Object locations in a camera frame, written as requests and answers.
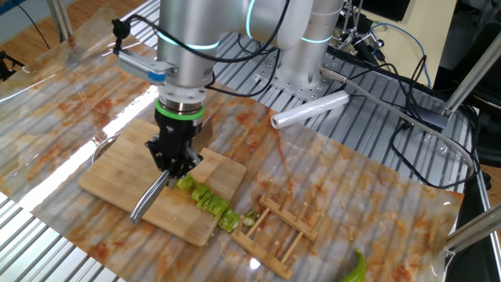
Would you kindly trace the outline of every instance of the green pepper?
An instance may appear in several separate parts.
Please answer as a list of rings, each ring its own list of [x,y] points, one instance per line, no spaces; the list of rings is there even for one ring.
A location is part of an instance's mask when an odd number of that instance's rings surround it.
[[[175,184],[181,191],[186,191],[186,190],[191,190],[195,188],[196,186],[196,181],[193,179],[193,177],[188,173],[186,174],[185,178],[180,179],[176,184]]]
[[[363,282],[366,280],[366,260],[363,258],[363,254],[359,249],[355,249],[355,252],[357,253],[357,265],[340,282]]]
[[[227,209],[219,220],[219,227],[228,232],[232,232],[237,226],[240,216],[231,208]]]
[[[259,212],[257,211],[249,211],[245,217],[243,218],[243,224],[245,226],[253,226],[256,222],[252,218],[252,215],[256,215],[256,218],[259,219]]]
[[[213,196],[207,211],[212,213],[216,217],[219,217],[228,208],[228,206],[228,201],[221,199],[221,197],[219,196]]]
[[[214,194],[211,191],[207,191],[202,197],[202,199],[198,201],[196,207],[205,212],[206,209],[203,209],[202,207],[205,205],[205,203],[208,204],[208,201],[210,201],[213,196]]]
[[[199,184],[197,188],[191,193],[191,198],[196,202],[202,200],[202,197],[209,191],[209,186]]]

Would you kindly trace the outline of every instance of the metal pole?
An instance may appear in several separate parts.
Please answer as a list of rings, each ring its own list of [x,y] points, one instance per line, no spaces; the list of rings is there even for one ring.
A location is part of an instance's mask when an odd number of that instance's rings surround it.
[[[47,4],[49,4],[50,13],[59,32],[59,39],[61,42],[65,42],[73,34],[73,30],[71,29],[70,18],[64,6],[64,1],[47,0]]]
[[[457,110],[499,56],[501,56],[501,33],[498,34],[496,39],[494,39],[492,44],[487,48],[484,55],[482,55],[454,94],[452,94],[451,98],[445,103],[442,114],[450,117]]]
[[[343,34],[346,33],[346,29],[348,28],[348,20],[350,19],[350,9],[352,2],[353,0],[350,0],[350,2],[348,3],[348,7],[346,8],[346,18],[344,19]]]
[[[457,253],[501,228],[501,203],[449,235],[445,249]]]
[[[363,4],[363,0],[360,0],[360,3],[359,3],[359,12],[357,13],[357,19],[354,22],[355,28],[359,27],[360,14],[362,13],[362,4]]]

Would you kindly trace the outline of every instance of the wooden cutting board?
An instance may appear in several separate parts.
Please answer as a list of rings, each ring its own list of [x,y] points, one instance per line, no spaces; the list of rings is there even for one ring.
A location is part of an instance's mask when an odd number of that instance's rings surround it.
[[[142,194],[157,179],[157,170],[145,141],[158,133],[158,127],[135,120],[118,140],[78,180],[78,185],[97,197],[131,212]],[[198,183],[205,183],[221,198],[231,201],[247,170],[209,149],[200,153],[204,160],[190,173]],[[196,208],[191,192],[177,187],[164,188],[142,219],[173,233],[196,246],[211,238],[217,220]]]

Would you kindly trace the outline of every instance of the blue led ring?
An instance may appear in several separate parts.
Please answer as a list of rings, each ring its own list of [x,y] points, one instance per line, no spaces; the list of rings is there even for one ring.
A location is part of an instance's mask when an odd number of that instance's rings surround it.
[[[245,19],[245,31],[247,32],[247,36],[251,39],[253,38],[251,35],[251,14],[255,2],[256,0],[250,0],[249,9],[247,10],[247,18]]]
[[[324,43],[324,42],[328,42],[331,38],[332,38],[332,36],[329,36],[328,39],[323,39],[323,40],[311,40],[311,39],[307,39],[307,38],[301,38],[301,39],[306,41],[306,42],[309,42],[309,43]]]
[[[158,37],[162,38],[167,43],[171,43],[172,45],[178,45],[178,43],[172,41],[172,39],[163,35],[159,31],[157,32],[157,34],[158,34]],[[211,44],[211,45],[186,44],[186,46],[190,47],[191,49],[195,49],[195,50],[210,50],[210,49],[214,49],[214,48],[218,47],[218,45],[219,45],[219,42],[215,42],[214,44]]]

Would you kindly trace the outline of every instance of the marble surface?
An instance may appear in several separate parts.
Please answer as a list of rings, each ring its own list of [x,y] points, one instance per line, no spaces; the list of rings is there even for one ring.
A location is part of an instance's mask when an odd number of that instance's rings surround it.
[[[153,122],[157,90],[117,67],[114,37],[101,9],[68,42],[0,85],[0,190],[127,281],[280,280],[216,229],[197,248],[81,190],[77,179],[95,148],[133,118]],[[155,56],[129,38],[124,46]],[[302,125],[276,131],[274,114],[252,99],[209,93],[210,149],[246,165],[232,201],[243,213],[272,185],[289,209],[308,202],[306,221],[326,217],[314,242],[297,248],[291,280],[333,281],[366,257],[366,281],[440,281],[442,249],[463,198],[416,183]],[[269,215],[261,245],[296,231]]]

